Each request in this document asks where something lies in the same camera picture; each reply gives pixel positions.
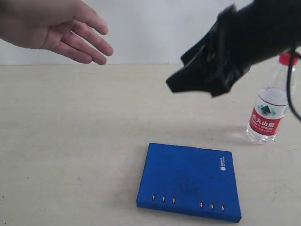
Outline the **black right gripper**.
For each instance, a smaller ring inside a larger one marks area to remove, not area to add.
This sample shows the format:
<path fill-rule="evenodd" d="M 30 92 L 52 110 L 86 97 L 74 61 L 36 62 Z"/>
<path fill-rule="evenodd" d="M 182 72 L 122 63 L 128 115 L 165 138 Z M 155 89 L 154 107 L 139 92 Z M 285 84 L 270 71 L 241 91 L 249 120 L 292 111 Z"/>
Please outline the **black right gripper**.
<path fill-rule="evenodd" d="M 230 92 L 232 86 L 251 67 L 251 5 L 237 10 L 224 9 L 208 34 L 182 56 L 183 67 L 166 80 L 173 93 L 200 91 L 217 97 Z M 190 63 L 203 59 L 205 64 Z"/>

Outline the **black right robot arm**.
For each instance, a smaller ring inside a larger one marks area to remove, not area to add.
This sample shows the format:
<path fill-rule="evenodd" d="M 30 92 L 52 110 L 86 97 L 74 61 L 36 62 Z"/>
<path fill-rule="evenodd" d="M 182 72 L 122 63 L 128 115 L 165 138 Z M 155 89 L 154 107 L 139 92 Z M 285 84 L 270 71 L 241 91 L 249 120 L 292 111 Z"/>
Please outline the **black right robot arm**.
<path fill-rule="evenodd" d="M 182 56 L 183 67 L 166 84 L 174 93 L 230 92 L 250 68 L 301 44 L 298 0 L 254 0 L 241 9 L 230 5 Z"/>

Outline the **person's bare hand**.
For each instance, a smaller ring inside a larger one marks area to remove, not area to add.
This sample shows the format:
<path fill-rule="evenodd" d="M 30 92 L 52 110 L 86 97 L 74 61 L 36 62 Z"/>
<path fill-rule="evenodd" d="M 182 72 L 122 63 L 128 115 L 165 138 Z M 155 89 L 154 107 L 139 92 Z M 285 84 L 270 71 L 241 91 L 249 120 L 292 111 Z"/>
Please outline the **person's bare hand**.
<path fill-rule="evenodd" d="M 0 38 L 27 49 L 48 50 L 82 64 L 104 65 L 113 47 L 108 25 L 81 0 L 2 0 Z"/>

